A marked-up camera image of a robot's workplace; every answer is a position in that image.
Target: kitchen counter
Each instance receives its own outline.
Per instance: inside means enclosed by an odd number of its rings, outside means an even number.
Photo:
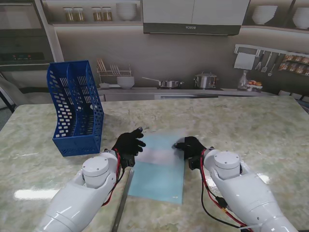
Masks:
[[[139,126],[145,133],[183,129],[206,147],[240,154],[269,184],[296,228],[309,229],[309,116],[292,97],[118,101],[104,102],[103,109],[101,150]],[[5,232],[31,231],[52,196],[90,157],[63,158],[52,142],[55,125],[53,105],[23,105],[0,132],[0,228]],[[85,232],[110,231],[124,184]],[[128,196],[118,231],[239,232],[204,213],[200,192],[199,172],[186,165],[182,205]],[[208,196],[204,199],[211,214],[232,222]]]
[[[275,96],[267,92],[239,91],[232,88],[219,89],[157,89],[157,88],[132,88],[132,89],[98,89],[99,95],[103,94],[169,94],[169,95],[222,95],[222,96]]]

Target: pot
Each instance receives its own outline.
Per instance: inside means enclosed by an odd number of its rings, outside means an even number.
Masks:
[[[199,89],[216,88],[217,76],[210,73],[201,73],[195,76],[194,86]]]
[[[180,88],[184,82],[180,81],[159,81],[151,78],[142,77],[143,79],[158,81],[160,88]]]

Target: kitchen backsplash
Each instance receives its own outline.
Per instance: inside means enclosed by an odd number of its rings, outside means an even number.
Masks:
[[[88,59],[98,83],[97,58],[103,58],[107,65],[117,64],[120,68],[130,64],[135,87],[154,87],[153,81],[141,78],[149,77],[184,81],[184,88],[193,88],[196,74],[212,71],[218,75],[222,88],[237,88],[242,70],[233,68],[235,44],[309,53],[309,34],[280,30],[246,28],[241,29],[239,35],[229,37],[143,34],[142,26],[59,27],[56,31],[65,60]],[[262,82],[264,90],[272,93],[283,89],[309,94],[309,77],[279,72],[277,69],[275,67],[272,77],[250,71],[248,78]],[[109,77],[102,82],[115,84],[116,79]]]

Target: range hood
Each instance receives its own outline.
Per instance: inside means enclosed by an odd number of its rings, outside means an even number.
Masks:
[[[144,33],[238,35],[250,0],[143,0]]]

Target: cable connector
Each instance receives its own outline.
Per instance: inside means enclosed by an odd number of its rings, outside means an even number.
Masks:
[[[188,163],[189,163],[189,168],[191,170],[194,170],[194,169],[201,169],[201,166],[200,166],[200,157],[198,156],[195,156],[193,158],[190,158],[188,159]]]
[[[227,208],[227,202],[223,197],[216,197],[216,200],[223,209]]]

